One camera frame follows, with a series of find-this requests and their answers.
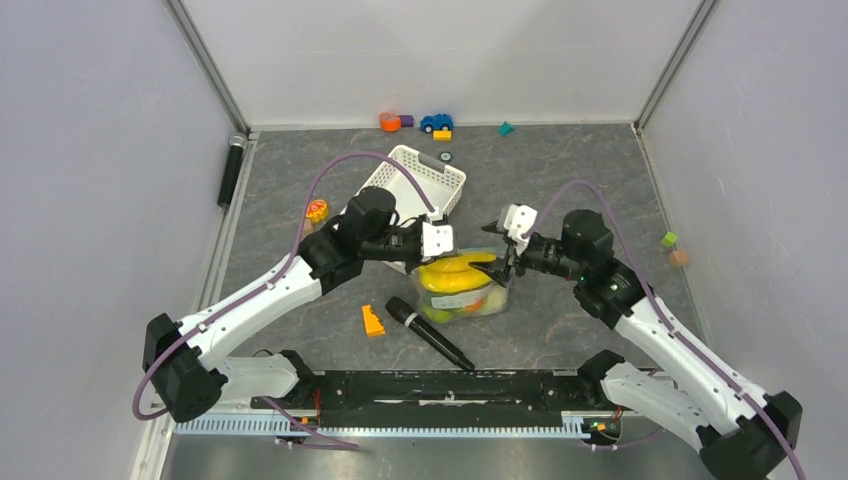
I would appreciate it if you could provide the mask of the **green toy cabbage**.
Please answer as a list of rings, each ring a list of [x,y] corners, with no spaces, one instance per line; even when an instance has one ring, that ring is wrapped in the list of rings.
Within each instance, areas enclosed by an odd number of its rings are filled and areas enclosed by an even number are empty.
[[[507,290],[494,290],[487,297],[486,302],[481,306],[479,313],[481,315],[492,315],[503,311],[508,300]]]

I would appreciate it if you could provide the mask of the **orange toy bell pepper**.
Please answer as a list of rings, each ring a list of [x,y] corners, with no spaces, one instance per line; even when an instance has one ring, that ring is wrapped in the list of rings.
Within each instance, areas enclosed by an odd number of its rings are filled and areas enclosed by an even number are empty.
[[[486,299],[481,298],[474,303],[471,303],[471,304],[468,304],[468,305],[462,307],[461,312],[466,313],[466,314],[474,313],[476,311],[479,311],[484,306],[485,303],[486,303]]]

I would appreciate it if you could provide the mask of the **yellow toy banana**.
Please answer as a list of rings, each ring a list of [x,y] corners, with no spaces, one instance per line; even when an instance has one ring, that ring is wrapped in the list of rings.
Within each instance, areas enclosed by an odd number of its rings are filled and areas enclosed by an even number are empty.
[[[475,290],[491,283],[486,274],[471,266],[472,262],[491,262],[496,253],[472,250],[439,260],[417,269],[419,283],[435,293],[459,293]]]

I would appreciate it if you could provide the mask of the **clear zip top bag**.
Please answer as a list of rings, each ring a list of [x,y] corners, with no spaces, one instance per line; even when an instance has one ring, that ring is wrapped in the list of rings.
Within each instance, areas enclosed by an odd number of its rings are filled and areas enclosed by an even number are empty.
[[[498,257],[499,255],[501,255],[503,253],[502,249],[497,250],[497,249],[492,249],[492,248],[466,248],[466,249],[458,250],[455,256],[459,255],[460,253],[468,252],[468,251],[472,251],[472,250],[492,251],[492,252],[496,253],[496,257]],[[475,290],[469,290],[469,291],[464,291],[464,292],[459,292],[459,293],[449,293],[449,294],[435,293],[435,292],[431,292],[431,291],[426,290],[419,283],[418,277],[417,277],[417,269],[415,269],[413,271],[413,273],[411,274],[411,277],[412,277],[412,279],[415,283],[415,286],[418,290],[418,312],[420,314],[422,314],[423,316],[425,316],[425,314],[423,313],[423,309],[422,309],[422,307],[424,305],[429,305],[429,306],[435,307],[437,309],[452,310],[456,314],[455,318],[452,321],[467,318],[467,317],[474,317],[474,316],[488,316],[488,315],[481,315],[479,313],[479,311],[476,311],[474,313],[469,313],[469,314],[462,313],[461,308],[468,305],[468,304],[474,303],[481,298],[486,299],[486,297],[494,290],[503,289],[503,290],[508,291],[507,288],[502,287],[502,286],[498,285],[497,283],[495,283],[494,281],[491,280],[491,283],[488,284],[487,286],[484,286],[484,287],[481,287],[481,288],[478,288],[478,289],[475,289]]]

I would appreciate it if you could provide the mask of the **green toy pear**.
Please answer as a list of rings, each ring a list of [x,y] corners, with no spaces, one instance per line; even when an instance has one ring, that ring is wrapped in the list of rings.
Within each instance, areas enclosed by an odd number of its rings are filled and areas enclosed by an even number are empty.
[[[436,323],[448,323],[456,316],[452,310],[437,309],[429,305],[424,305],[422,309],[425,316]]]

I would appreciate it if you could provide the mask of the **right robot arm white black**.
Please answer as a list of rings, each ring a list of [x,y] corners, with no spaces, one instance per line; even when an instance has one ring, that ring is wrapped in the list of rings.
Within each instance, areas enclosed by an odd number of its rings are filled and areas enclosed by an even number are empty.
[[[636,271],[614,255],[601,214],[569,212],[561,235],[532,232],[537,212],[510,205],[484,231],[501,236],[503,256],[474,268],[501,285],[532,270],[573,282],[581,308],[653,359],[662,382],[603,351],[583,366],[580,400],[630,409],[685,441],[716,479],[765,479],[783,461],[798,478],[795,453],[803,409],[788,392],[769,394],[712,352],[672,314]]]

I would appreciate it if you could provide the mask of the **orange wedge block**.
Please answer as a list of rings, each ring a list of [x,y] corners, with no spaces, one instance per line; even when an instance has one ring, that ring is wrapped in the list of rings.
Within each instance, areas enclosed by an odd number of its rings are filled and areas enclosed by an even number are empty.
[[[385,327],[376,315],[373,307],[368,304],[361,308],[365,334],[369,338],[382,336],[386,333]]]

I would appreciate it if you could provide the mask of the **small brown wooden block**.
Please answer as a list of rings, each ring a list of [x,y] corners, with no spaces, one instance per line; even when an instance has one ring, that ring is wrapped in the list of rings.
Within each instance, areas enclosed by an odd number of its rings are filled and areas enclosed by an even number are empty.
[[[310,235],[314,232],[315,232],[315,227],[314,227],[313,222],[310,219],[305,218],[304,222],[303,222],[302,229],[301,229],[300,238],[304,239],[306,236],[308,236],[308,235]]]

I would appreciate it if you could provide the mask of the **teal triangular block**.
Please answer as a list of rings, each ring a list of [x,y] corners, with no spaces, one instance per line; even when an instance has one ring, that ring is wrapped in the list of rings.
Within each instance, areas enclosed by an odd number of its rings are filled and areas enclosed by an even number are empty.
[[[501,137],[505,137],[505,136],[513,133],[514,131],[515,131],[514,126],[512,124],[510,124],[509,122],[506,122],[506,121],[504,121],[501,124],[501,126],[499,127],[499,130],[498,130],[499,135]]]

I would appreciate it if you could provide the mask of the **yellow lego brick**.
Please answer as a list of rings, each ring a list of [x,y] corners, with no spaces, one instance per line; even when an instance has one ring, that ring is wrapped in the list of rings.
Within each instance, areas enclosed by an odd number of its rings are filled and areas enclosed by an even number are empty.
[[[452,140],[453,132],[450,130],[436,130],[432,132],[432,138],[435,141],[440,142],[450,142]]]

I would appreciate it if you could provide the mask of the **blue toy car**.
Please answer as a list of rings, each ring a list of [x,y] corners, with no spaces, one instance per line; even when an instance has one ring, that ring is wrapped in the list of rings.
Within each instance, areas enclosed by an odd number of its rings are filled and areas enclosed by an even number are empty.
[[[434,131],[452,131],[454,129],[453,118],[445,113],[426,115],[421,118],[419,129],[427,134]]]

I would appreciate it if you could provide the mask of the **orange tape roll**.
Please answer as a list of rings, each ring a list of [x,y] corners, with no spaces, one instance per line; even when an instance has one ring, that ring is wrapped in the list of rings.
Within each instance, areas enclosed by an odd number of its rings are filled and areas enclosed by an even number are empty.
[[[397,132],[403,127],[403,121],[399,115],[390,112],[381,112],[378,115],[380,129],[384,132]]]

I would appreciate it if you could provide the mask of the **tan wooden cube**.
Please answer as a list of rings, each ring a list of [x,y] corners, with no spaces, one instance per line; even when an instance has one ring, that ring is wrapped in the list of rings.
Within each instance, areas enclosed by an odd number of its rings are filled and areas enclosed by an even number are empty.
[[[668,254],[667,259],[669,264],[675,268],[683,268],[687,266],[690,262],[690,256],[688,252],[683,249],[672,250]]]

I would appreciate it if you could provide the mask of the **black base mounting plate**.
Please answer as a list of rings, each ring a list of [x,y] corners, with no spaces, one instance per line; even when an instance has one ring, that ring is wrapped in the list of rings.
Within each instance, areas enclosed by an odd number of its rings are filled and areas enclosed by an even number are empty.
[[[598,384],[558,370],[327,370],[254,409],[314,410],[323,427],[555,427],[564,412],[616,411]]]

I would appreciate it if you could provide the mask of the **black microphone on rail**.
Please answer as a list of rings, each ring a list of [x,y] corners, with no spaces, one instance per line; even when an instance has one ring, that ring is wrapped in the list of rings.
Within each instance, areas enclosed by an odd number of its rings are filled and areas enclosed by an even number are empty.
[[[231,205],[247,144],[248,137],[243,133],[234,133],[229,137],[229,149],[217,198],[217,205],[222,209],[228,209]]]

